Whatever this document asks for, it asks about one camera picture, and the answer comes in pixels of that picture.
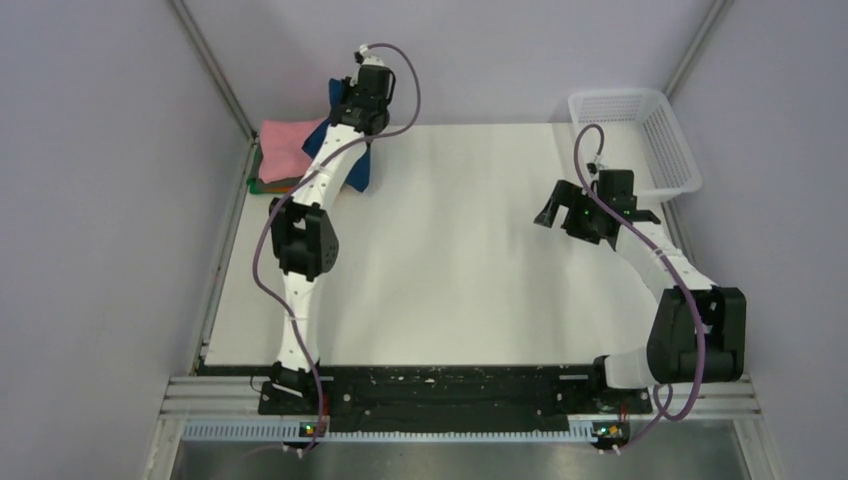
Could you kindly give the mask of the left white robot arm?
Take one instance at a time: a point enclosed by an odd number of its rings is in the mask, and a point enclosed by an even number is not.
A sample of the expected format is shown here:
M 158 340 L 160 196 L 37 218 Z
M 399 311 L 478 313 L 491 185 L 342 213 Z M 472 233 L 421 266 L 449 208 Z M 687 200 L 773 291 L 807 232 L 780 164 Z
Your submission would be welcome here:
M 343 187 L 370 182 L 370 145 L 388 137 L 395 73 L 381 60 L 329 82 L 329 114 L 311 122 L 270 122 L 260 131 L 262 180 L 295 180 L 272 199 L 251 271 L 283 308 L 283 331 L 270 382 L 297 413 L 322 399 L 314 329 L 326 274 L 340 251 L 330 210 Z

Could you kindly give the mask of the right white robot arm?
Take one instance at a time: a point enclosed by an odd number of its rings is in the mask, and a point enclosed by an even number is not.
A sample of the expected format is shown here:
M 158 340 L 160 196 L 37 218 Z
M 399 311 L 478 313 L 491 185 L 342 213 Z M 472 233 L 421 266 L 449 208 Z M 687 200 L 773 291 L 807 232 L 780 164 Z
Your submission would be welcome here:
M 612 412 L 627 389 L 738 380 L 744 370 L 747 300 L 699 272 L 666 234 L 659 216 L 641 209 L 631 170 L 602 170 L 587 187 L 561 179 L 535 224 L 550 228 L 560 209 L 572 238 L 607 243 L 639 275 L 657 302 L 644 346 L 597 358 L 603 374 L 586 385 L 589 404 Z

